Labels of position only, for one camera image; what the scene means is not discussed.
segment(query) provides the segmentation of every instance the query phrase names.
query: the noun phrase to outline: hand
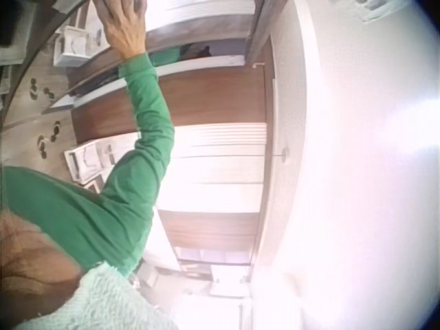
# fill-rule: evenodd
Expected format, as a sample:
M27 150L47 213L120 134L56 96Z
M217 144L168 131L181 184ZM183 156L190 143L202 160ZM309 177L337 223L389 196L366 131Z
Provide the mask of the hand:
M93 0L107 42L124 60L145 53L146 0Z

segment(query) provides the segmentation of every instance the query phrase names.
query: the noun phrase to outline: green long-sleeve shirt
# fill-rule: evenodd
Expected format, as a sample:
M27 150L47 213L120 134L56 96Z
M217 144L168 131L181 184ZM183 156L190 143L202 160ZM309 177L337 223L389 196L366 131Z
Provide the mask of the green long-sleeve shirt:
M97 195L42 173L3 167L3 207L36 224L84 270L106 261L128 276L151 229L153 206L174 143L174 128L147 55L120 68L141 132Z

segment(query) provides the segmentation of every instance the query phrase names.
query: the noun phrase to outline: wrist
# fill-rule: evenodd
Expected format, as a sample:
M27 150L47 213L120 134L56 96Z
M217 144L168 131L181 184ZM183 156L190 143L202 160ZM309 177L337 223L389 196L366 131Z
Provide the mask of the wrist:
M121 55L122 60L127 61L130 58L133 58L137 55L145 54L145 53L146 53L146 49L144 47L144 48L139 48L139 49L130 49L125 52L120 52L120 55Z

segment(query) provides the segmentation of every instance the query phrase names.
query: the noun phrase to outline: white box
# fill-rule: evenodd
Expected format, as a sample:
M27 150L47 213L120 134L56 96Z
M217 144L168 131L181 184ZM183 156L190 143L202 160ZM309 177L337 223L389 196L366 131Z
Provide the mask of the white box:
M90 59L90 36L86 30L66 26L55 40L54 66L80 67Z

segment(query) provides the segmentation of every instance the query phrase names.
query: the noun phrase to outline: person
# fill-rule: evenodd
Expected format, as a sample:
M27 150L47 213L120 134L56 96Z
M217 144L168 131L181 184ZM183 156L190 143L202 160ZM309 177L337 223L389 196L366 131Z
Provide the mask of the person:
M93 0L123 60L141 138L102 192L19 167L1 169L2 329L175 329L127 277L142 257L174 143L146 55L146 0Z

